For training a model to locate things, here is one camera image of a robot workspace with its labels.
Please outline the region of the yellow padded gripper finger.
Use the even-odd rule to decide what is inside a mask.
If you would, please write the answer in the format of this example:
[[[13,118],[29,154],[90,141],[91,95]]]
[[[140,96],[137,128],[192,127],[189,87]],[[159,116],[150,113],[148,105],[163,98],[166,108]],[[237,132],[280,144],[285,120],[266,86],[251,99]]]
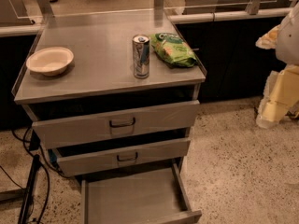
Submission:
[[[256,124],[271,128],[299,102],[299,66],[288,64],[280,72],[272,71],[266,80]]]
[[[259,37],[255,46],[260,49],[274,49],[277,46],[278,28],[275,26],[263,36]]]

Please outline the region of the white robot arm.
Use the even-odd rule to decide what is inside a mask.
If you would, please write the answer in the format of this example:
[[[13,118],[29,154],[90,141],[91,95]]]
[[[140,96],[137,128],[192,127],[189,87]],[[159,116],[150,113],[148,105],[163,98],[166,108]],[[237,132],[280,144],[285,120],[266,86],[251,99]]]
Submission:
[[[261,128],[273,127],[299,102],[299,4],[256,41],[260,49],[274,49],[286,67],[272,71],[266,80],[256,123]]]

